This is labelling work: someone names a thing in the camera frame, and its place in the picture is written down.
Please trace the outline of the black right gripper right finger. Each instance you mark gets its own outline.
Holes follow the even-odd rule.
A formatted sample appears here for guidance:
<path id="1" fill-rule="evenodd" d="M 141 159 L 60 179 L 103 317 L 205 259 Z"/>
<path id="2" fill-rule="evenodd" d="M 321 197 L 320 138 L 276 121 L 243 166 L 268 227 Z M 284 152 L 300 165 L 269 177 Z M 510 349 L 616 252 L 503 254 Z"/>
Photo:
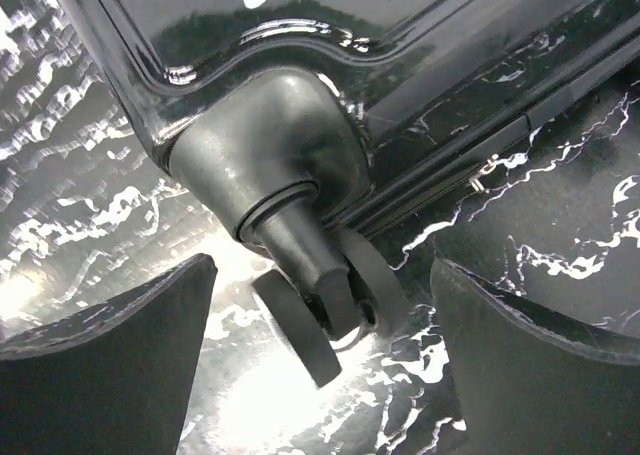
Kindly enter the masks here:
<path id="1" fill-rule="evenodd" d="M 636 454 L 639 340 L 436 260 L 430 288 L 476 454 Z"/>

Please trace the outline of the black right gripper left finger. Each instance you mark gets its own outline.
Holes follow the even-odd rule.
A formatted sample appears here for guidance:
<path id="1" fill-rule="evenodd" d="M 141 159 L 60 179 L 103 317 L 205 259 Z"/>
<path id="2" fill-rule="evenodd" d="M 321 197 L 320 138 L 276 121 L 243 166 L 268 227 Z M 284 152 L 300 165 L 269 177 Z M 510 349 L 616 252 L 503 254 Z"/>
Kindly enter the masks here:
<path id="1" fill-rule="evenodd" d="M 197 254 L 2 341 L 2 453 L 176 453 L 216 275 Z"/>

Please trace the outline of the space astronaut hard-shell suitcase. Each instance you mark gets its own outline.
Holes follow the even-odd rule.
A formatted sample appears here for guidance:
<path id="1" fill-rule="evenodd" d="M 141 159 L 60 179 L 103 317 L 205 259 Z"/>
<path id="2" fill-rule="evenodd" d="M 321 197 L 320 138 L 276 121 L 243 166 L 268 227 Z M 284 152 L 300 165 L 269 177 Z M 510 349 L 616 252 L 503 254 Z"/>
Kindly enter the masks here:
<path id="1" fill-rule="evenodd" d="M 371 238 L 639 54 L 639 0 L 58 1 L 149 157 L 274 262 L 255 289 L 318 386 L 333 341 L 406 320 Z"/>

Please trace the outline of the metal zipper pull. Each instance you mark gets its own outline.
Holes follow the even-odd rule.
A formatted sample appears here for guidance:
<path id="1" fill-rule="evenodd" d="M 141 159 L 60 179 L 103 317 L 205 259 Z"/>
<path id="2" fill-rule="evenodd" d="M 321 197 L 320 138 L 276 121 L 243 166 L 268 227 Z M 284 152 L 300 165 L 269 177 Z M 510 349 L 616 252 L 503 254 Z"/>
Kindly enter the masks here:
<path id="1" fill-rule="evenodd" d="M 486 162 L 478 168 L 472 176 L 469 177 L 469 185 L 470 187 L 477 193 L 483 193 L 486 191 L 486 188 L 482 182 L 482 180 L 492 174 L 497 166 L 499 161 L 499 155 L 493 154 L 490 158 L 486 160 Z"/>

